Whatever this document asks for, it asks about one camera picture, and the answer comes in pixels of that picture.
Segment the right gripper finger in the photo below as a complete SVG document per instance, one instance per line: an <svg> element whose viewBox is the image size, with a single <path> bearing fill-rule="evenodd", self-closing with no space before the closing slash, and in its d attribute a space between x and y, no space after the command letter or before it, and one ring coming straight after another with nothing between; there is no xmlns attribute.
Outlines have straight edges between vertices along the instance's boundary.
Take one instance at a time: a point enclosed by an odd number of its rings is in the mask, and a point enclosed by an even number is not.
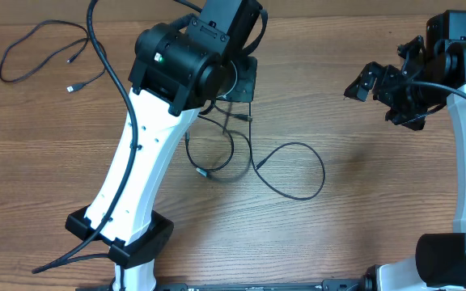
<svg viewBox="0 0 466 291"><path fill-rule="evenodd" d="M393 65L384 66L375 81L373 88L373 99L378 99L381 92L391 89L399 82L399 69Z"/></svg>
<svg viewBox="0 0 466 291"><path fill-rule="evenodd" d="M366 101L375 81L380 76L380 64L377 62L366 64L356 79L345 89L344 96L357 101Z"/></svg>

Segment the black USB-C cable long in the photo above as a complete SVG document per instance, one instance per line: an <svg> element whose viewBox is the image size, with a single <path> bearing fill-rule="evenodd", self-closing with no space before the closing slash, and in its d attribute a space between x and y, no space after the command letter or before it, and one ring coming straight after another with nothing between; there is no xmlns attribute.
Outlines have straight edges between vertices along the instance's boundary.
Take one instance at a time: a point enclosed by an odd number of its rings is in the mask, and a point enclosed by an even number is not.
<svg viewBox="0 0 466 291"><path fill-rule="evenodd" d="M247 142L249 168L262 185L289 200L307 201L321 194L327 178L326 165L312 145L280 141L264 146L259 153L251 105L246 112L234 112L222 104L215 105L214 110L224 115L222 125L227 131Z"/></svg>

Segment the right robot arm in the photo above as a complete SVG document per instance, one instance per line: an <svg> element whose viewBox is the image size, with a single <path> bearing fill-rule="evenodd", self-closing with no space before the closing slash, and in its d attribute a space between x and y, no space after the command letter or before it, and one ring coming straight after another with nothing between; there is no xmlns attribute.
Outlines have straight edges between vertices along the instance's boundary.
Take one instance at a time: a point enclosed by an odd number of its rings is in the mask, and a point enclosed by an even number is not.
<svg viewBox="0 0 466 291"><path fill-rule="evenodd" d="M447 109L455 136L457 202L452 230L423 234L412 257L369 268L356 290L466 290L466 11L429 19L426 34L397 49L401 67L367 64L345 97L388 107L386 119L414 131Z"/></svg>

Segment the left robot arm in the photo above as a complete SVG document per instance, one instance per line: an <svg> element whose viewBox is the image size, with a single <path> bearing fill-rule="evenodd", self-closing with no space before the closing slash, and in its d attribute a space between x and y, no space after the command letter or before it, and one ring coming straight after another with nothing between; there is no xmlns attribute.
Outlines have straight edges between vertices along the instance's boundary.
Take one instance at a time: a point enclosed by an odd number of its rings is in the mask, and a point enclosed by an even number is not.
<svg viewBox="0 0 466 291"><path fill-rule="evenodd" d="M201 108L222 88L239 85L227 67L251 58L258 41L249 35L267 18L256 1L208 1L138 37L128 113L107 176L92 203L66 219L66 229L84 243L108 246L111 290L155 289L155 257L173 231L153 209L159 185Z"/></svg>

